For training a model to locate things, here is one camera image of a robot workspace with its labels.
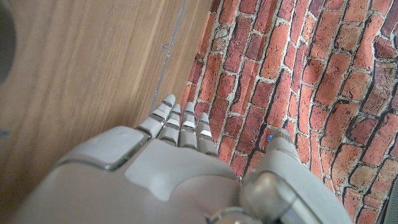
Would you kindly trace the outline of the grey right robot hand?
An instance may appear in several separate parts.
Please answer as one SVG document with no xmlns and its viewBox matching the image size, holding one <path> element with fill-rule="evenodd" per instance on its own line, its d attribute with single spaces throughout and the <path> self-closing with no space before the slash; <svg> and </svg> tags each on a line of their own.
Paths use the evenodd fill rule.
<svg viewBox="0 0 398 224">
<path fill-rule="evenodd" d="M 136 128 L 118 126 L 63 156 L 11 223 L 349 223 L 306 169 L 289 133 L 272 132 L 244 177 L 221 161 L 208 115 L 167 96 Z"/>
</svg>

